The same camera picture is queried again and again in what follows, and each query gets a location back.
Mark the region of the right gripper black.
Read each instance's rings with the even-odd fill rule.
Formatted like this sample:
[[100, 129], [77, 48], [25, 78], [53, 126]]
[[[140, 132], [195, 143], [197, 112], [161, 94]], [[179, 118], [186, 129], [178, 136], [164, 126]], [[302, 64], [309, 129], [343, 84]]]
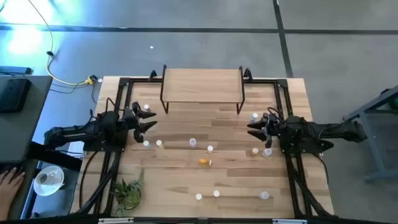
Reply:
[[263, 120], [250, 123], [247, 127], [252, 129], [247, 131], [248, 134], [254, 136], [262, 142], [265, 142], [265, 148], [269, 149], [272, 146], [272, 137], [279, 135], [279, 118], [273, 113], [264, 113]]

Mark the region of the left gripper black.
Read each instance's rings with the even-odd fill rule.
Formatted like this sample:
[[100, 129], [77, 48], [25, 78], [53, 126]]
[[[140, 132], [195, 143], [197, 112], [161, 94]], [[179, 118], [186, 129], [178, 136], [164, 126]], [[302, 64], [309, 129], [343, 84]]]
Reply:
[[143, 133], [146, 133], [151, 127], [157, 124], [157, 121], [142, 123], [141, 119], [147, 119], [156, 116], [157, 113], [142, 111], [138, 102], [132, 103], [132, 108], [124, 110], [123, 119], [127, 124], [128, 130], [133, 130], [133, 137], [136, 142], [144, 142]]

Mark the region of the green succulent in dark pot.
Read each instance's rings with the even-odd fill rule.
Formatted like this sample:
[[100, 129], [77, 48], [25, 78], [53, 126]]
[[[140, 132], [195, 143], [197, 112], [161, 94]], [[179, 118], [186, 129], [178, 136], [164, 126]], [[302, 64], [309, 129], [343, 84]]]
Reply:
[[112, 195], [116, 199], [116, 215], [122, 217], [124, 212], [136, 208], [142, 198], [144, 186], [144, 169], [141, 169], [139, 178], [127, 183], [124, 179], [113, 184]]

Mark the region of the white box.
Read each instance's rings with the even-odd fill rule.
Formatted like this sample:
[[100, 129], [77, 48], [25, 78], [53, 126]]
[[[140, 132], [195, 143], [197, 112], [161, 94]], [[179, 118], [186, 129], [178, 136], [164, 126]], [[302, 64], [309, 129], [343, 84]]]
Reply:
[[84, 142], [81, 142], [81, 141], [71, 142], [69, 144], [67, 154], [69, 156], [73, 156], [78, 159], [82, 159], [85, 156], [85, 152], [84, 152], [83, 148], [84, 148]]

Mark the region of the black diagonal bar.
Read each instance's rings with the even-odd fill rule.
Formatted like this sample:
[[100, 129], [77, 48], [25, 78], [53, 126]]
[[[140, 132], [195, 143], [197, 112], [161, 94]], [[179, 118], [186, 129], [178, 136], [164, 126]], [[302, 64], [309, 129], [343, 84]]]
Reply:
[[76, 157], [69, 156], [59, 151], [46, 149], [44, 145], [33, 141], [30, 143], [26, 158], [37, 159], [74, 171], [80, 171], [82, 164], [82, 161]]

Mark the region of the grey metal stand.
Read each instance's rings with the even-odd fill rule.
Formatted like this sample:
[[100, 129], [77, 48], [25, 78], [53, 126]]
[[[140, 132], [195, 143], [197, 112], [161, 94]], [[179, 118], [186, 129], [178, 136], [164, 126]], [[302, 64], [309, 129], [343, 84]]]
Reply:
[[363, 126], [376, 170], [365, 181], [398, 178], [398, 85], [343, 117], [358, 120]]

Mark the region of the grey side desk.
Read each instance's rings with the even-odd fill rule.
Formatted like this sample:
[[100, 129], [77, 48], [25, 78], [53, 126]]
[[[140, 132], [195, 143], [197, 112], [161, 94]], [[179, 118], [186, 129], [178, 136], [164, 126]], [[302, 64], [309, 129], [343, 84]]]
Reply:
[[0, 164], [22, 161], [29, 150], [52, 77], [31, 76], [30, 88], [20, 112], [0, 113]]

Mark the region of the white cup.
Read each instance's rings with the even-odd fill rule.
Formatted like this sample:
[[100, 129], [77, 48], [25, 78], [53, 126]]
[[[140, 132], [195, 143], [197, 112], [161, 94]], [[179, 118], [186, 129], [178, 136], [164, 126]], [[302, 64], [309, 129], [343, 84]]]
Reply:
[[35, 182], [38, 185], [46, 184], [49, 180], [49, 175], [43, 172], [40, 172], [37, 177], [35, 178]]

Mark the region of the grey low side table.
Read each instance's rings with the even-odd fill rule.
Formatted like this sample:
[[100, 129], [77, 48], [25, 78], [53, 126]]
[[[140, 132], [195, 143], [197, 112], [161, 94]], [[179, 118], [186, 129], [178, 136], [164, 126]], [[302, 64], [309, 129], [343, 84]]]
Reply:
[[29, 192], [22, 210], [22, 219], [33, 218], [37, 213], [39, 218], [55, 217], [69, 213], [79, 172], [62, 167], [65, 174], [64, 185], [54, 194], [39, 196], [34, 191], [34, 183], [30, 185]]

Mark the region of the black rectangular device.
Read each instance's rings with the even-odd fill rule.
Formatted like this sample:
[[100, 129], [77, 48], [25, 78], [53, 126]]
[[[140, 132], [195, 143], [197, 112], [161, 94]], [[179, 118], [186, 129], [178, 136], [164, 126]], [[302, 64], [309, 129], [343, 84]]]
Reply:
[[7, 80], [0, 88], [0, 113], [22, 111], [31, 84], [31, 81], [26, 78]]

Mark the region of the dark flat device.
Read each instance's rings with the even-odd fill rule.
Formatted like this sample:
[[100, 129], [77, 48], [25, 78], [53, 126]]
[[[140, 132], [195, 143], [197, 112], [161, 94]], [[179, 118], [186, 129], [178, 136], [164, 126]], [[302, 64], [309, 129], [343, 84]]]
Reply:
[[30, 75], [32, 72], [30, 67], [0, 66], [0, 73], [5, 75]]

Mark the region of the person's hand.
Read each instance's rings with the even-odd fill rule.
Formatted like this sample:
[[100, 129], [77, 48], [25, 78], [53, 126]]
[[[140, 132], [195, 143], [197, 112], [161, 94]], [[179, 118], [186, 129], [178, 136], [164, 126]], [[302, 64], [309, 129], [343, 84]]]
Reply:
[[14, 167], [0, 174], [0, 221], [7, 220], [12, 202], [24, 180], [25, 172], [19, 175], [16, 172]]

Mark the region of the black aluminium rig frame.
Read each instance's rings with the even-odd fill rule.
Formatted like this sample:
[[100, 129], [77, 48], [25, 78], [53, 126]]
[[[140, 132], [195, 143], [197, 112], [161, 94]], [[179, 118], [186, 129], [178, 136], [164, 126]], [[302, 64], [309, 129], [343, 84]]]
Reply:
[[[179, 103], [166, 113], [160, 101], [162, 80], [142, 77], [106, 77], [98, 110], [110, 98], [124, 106], [133, 101], [148, 103], [157, 113], [157, 124], [145, 133], [150, 149], [129, 136], [121, 153], [117, 180], [130, 182], [144, 169], [140, 204], [124, 212], [134, 222], [271, 222], [293, 218], [299, 208], [304, 215], [315, 210], [300, 190], [291, 192], [285, 156], [279, 142], [272, 143], [272, 155], [253, 156], [251, 149], [264, 145], [249, 135], [251, 113], [278, 107], [284, 115], [311, 119], [305, 85], [301, 79], [258, 79], [245, 82], [246, 100], [240, 114], [235, 104]], [[191, 147], [189, 139], [197, 145]], [[156, 145], [161, 140], [163, 148]], [[207, 147], [214, 150], [208, 153]], [[211, 159], [211, 166], [199, 164]], [[219, 197], [213, 192], [218, 190]], [[267, 200], [259, 198], [263, 191]], [[197, 200], [196, 194], [202, 194]]]

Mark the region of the wooden shelf black metal frame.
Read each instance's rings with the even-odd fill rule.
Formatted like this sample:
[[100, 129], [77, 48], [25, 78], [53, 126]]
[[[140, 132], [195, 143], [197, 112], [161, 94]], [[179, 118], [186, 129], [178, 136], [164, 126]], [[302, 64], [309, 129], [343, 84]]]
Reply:
[[160, 101], [166, 113], [170, 103], [235, 104], [240, 114], [245, 102], [243, 68], [169, 68], [162, 70]]

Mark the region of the silver metal bracket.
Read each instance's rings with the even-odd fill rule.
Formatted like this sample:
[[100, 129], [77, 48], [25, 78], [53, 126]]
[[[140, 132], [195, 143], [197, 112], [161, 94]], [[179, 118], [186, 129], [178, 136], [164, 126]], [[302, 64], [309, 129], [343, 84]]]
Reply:
[[300, 219], [273, 219], [272, 224], [308, 224], [306, 220]]
[[98, 224], [130, 224], [134, 223], [133, 218], [100, 218]]

